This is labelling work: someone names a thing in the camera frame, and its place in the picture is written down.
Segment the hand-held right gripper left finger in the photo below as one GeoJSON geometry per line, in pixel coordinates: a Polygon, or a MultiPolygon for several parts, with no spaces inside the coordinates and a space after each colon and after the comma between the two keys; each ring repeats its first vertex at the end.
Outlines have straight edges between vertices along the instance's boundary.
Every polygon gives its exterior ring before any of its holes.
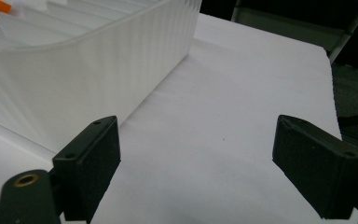
{"type": "Polygon", "coordinates": [[[116,116],[93,121],[52,159],[66,220],[91,223],[120,161],[116,116]]]}

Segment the grey metal frame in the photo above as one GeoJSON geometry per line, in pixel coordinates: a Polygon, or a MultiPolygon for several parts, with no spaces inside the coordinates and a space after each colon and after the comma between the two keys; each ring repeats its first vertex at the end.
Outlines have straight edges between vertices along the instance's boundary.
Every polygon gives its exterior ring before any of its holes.
{"type": "Polygon", "coordinates": [[[358,28],[358,0],[237,0],[232,20],[319,46],[334,62],[358,28]]]}

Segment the white ribbed divided storage box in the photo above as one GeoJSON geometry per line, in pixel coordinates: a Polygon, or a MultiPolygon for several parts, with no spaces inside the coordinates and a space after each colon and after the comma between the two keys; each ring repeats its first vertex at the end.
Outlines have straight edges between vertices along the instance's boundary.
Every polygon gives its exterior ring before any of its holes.
{"type": "Polygon", "coordinates": [[[0,129],[57,151],[124,121],[188,54],[202,0],[8,0],[0,129]]]}

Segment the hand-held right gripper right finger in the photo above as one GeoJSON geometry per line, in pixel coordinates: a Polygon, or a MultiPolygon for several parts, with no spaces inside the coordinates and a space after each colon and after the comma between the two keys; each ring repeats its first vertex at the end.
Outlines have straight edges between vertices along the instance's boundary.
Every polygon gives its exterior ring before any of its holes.
{"type": "Polygon", "coordinates": [[[280,115],[272,160],[317,214],[348,219],[358,210],[358,147],[312,123],[280,115]]]}

